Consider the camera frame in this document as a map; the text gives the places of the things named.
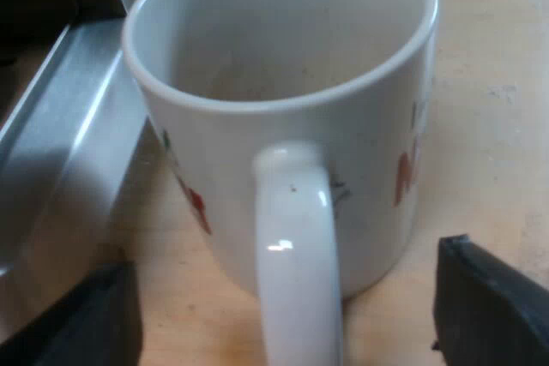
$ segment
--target white mug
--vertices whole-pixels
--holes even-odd
[[[437,0],[136,0],[126,63],[271,366],[341,364],[341,297],[413,227]]]

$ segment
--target mug handle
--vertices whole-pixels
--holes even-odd
[[[256,268],[269,366],[339,366],[341,295],[329,174],[320,147],[254,159]]]

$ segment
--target black plastic piece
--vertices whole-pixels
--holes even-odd
[[[448,366],[549,365],[549,292],[466,235],[438,244],[434,317]]]
[[[136,272],[123,262],[87,276],[0,345],[0,364],[135,366],[141,349]]]

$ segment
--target light wood countertop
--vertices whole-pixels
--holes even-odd
[[[352,366],[441,365],[437,240],[468,232],[549,286],[549,0],[441,0],[419,221],[378,284],[345,305]],[[142,365],[264,364],[258,303],[202,242],[150,129],[112,214],[138,267]]]

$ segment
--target mug rim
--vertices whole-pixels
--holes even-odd
[[[146,69],[141,59],[137,56],[133,41],[136,21],[146,1],[135,0],[125,19],[122,30],[124,60],[133,76],[150,93],[154,93],[175,105],[186,106],[196,111],[232,114],[298,110],[304,107],[327,104],[363,90],[386,78],[407,62],[430,38],[437,24],[438,17],[438,0],[425,0],[425,11],[421,22],[412,36],[407,39],[406,43],[373,69],[355,76],[348,81],[312,93],[285,99],[230,101],[205,98],[179,90],[159,80]]]

